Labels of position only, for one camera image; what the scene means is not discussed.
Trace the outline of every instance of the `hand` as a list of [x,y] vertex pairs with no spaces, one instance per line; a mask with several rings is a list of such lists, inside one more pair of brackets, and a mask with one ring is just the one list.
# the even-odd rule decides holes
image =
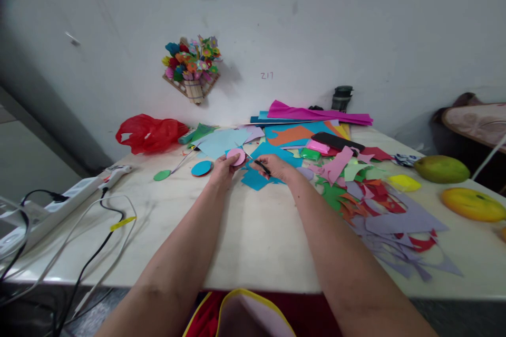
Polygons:
[[[261,155],[257,158],[257,160],[262,162],[262,164],[269,169],[270,176],[281,179],[285,183],[287,183],[288,179],[299,173],[295,167],[283,161],[276,154]],[[252,169],[259,171],[260,175],[262,175],[265,179],[270,179],[270,176],[265,173],[262,166],[256,164],[255,162],[252,162],[250,166]]]
[[232,166],[233,163],[239,158],[239,154],[236,154],[227,159],[225,155],[222,155],[215,161],[215,168],[212,170],[211,178],[209,179],[210,184],[222,186],[228,190],[232,184],[232,177],[237,170],[244,167],[247,160],[244,160],[239,166]]

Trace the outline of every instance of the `floor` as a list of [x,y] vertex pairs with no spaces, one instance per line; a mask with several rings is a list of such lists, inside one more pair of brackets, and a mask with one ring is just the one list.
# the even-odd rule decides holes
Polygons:
[[[80,289],[75,305],[87,292]],[[107,294],[109,289],[102,288],[92,296],[85,309],[94,305]],[[91,337],[95,335],[107,315],[128,293],[128,289],[112,289],[111,292],[94,308],[75,321],[67,324],[62,336]],[[64,303],[69,295],[69,288],[63,286],[41,286],[30,298],[32,301],[54,304]],[[506,303],[499,302],[457,302],[413,300],[418,311],[429,321],[441,337],[500,336],[506,331]],[[2,312],[0,319],[2,330],[12,336],[50,336],[51,318],[46,310],[30,304],[16,304]]]

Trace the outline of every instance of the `person's right hand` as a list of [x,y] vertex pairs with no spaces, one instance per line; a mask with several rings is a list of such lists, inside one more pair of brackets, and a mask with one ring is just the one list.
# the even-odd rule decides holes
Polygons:
[[[276,154],[261,155],[257,160],[269,169],[271,176],[281,179],[285,183],[289,178],[298,174],[295,167],[283,161]],[[251,168],[257,170],[265,179],[270,179],[270,176],[265,173],[264,169],[254,161],[251,162]]]

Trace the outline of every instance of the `paper circle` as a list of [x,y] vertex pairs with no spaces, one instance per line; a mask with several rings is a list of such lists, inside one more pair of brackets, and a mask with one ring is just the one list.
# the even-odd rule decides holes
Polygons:
[[237,158],[237,160],[235,161],[235,163],[233,163],[232,166],[239,166],[246,159],[246,153],[244,152],[243,149],[240,149],[240,148],[235,148],[235,149],[229,150],[227,153],[227,159],[236,155],[236,154],[240,154],[240,155],[239,155],[239,158]]
[[197,163],[193,168],[191,169],[191,174],[193,176],[204,176],[212,169],[212,162],[211,161],[202,161]]
[[313,176],[315,176],[315,173],[307,167],[298,167],[297,170],[308,180],[313,179]]
[[171,171],[170,170],[164,170],[164,171],[160,171],[158,174],[156,174],[153,179],[156,180],[157,182],[160,182],[164,179],[167,179],[170,175]]

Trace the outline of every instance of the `marble tabletop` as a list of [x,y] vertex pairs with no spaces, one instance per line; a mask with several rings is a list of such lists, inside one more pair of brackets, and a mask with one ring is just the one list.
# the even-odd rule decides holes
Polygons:
[[[387,153],[415,154],[418,152],[371,127],[352,127],[352,140],[366,146],[378,146]],[[257,143],[245,145],[251,153]],[[103,285],[132,286],[157,248],[183,218],[208,181],[208,177],[193,177],[191,168],[205,158],[197,154],[185,160],[179,170],[164,181],[153,176],[173,169],[181,161],[182,147],[164,154],[144,156],[129,154],[118,164],[134,167],[112,189],[111,195],[125,194],[139,216],[131,241],[117,265],[105,278]],[[401,290],[412,298],[506,300],[506,243],[498,235],[501,223],[481,223],[467,220],[448,210],[439,200],[449,187],[469,187],[484,192],[506,204],[505,198],[474,181],[443,185],[428,182],[409,168],[392,162],[376,166],[395,174],[408,174],[422,183],[422,188],[409,196],[445,223],[450,230],[441,232],[442,249],[463,272],[464,277],[439,270],[430,270],[431,282],[414,275],[406,279],[381,263]],[[241,183],[238,172],[227,199],[215,257],[205,281],[206,289],[281,291],[297,293],[320,292],[320,286],[309,252],[304,230],[288,187],[267,185],[257,192]],[[88,205],[97,200],[97,191],[71,216],[27,252],[15,264],[13,282],[34,282],[63,242],[66,234]],[[111,199],[109,204],[132,215],[125,199]],[[46,283],[71,284],[93,252],[100,246],[117,222],[117,214],[95,206],[84,217],[67,247],[45,278]],[[113,234],[104,250],[90,264],[83,284],[93,285],[115,259],[129,226]],[[437,260],[441,252],[432,249],[428,259]]]

